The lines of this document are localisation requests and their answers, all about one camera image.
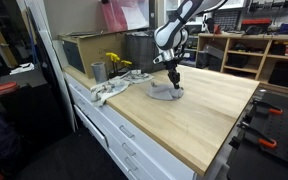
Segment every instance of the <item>black bag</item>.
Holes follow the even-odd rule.
[[[11,175],[18,171],[22,164],[21,153],[21,136],[15,131],[14,123],[0,113],[0,172]]]

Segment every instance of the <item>butcher block countertop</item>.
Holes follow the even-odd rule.
[[[259,82],[186,66],[177,68],[184,96],[150,98],[150,82],[129,86],[106,103],[171,154],[204,176]],[[72,68],[65,72],[90,88],[93,79]],[[156,84],[171,84],[167,71],[153,73]]]

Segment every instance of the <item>cabinet drawer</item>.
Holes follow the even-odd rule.
[[[151,173],[154,178],[155,176],[160,176],[158,171],[161,171],[169,179],[181,179],[181,180],[192,180],[194,177],[194,171],[182,163],[179,159],[173,156],[170,152],[144,134],[141,130],[135,127],[127,119],[117,113],[114,109],[109,106],[103,106],[98,108],[105,119],[102,119],[104,127],[109,131],[114,132],[114,136],[122,141],[120,143],[126,142],[127,139],[130,144],[128,144],[134,151],[138,149],[139,154],[148,158],[148,160],[138,159],[139,162],[147,162],[146,165],[143,164],[145,168]]]
[[[149,173],[123,149],[122,145],[112,134],[107,133],[108,153],[129,179],[151,180]]]
[[[71,84],[69,84],[70,91],[73,96],[74,103],[81,109],[81,111],[90,118],[93,123],[99,128],[102,128],[101,114],[91,105],[79,92],[77,92]]]
[[[74,108],[76,114],[80,117],[84,126],[94,135],[94,137],[104,147],[104,149],[106,149],[107,144],[105,136],[93,125],[93,123],[82,113],[82,111],[76,105],[74,105]]]
[[[81,83],[79,83],[78,81],[76,81],[72,76],[70,76],[69,74],[66,74],[66,80],[68,81],[69,84],[72,85],[72,88],[74,90],[76,90],[77,92],[79,92],[80,94],[82,94],[82,96],[85,97],[85,99],[87,99],[87,101],[91,101],[91,92],[90,90],[88,90],[87,88],[85,88]]]

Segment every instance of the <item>metal cup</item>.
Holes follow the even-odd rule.
[[[105,62],[96,62],[91,64],[96,84],[107,81],[107,72]]]

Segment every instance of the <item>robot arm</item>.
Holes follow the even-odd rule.
[[[183,28],[194,15],[214,11],[227,0],[184,0],[174,12],[174,16],[154,32],[154,40],[159,49],[159,56],[153,62],[164,62],[169,71],[169,78],[174,88],[179,88],[180,74],[176,71],[177,61],[174,61],[174,48],[183,45],[188,38],[188,32]]]

